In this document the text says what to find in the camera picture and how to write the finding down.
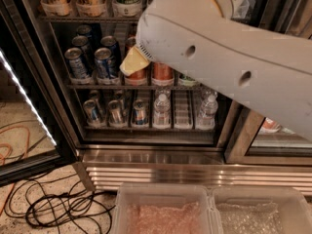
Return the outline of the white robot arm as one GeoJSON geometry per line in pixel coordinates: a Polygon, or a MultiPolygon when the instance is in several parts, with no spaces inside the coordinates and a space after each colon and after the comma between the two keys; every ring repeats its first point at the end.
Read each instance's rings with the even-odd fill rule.
{"type": "Polygon", "coordinates": [[[232,20],[243,0],[153,0],[121,64],[174,70],[312,139],[312,41],[232,20]]]}

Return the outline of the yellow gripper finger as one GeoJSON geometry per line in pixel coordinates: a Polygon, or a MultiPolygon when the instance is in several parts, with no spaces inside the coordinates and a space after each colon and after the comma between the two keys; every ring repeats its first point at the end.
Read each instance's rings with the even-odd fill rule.
{"type": "Polygon", "coordinates": [[[125,76],[131,76],[149,65],[150,61],[143,55],[137,46],[129,49],[121,63],[120,70],[125,76]]]}

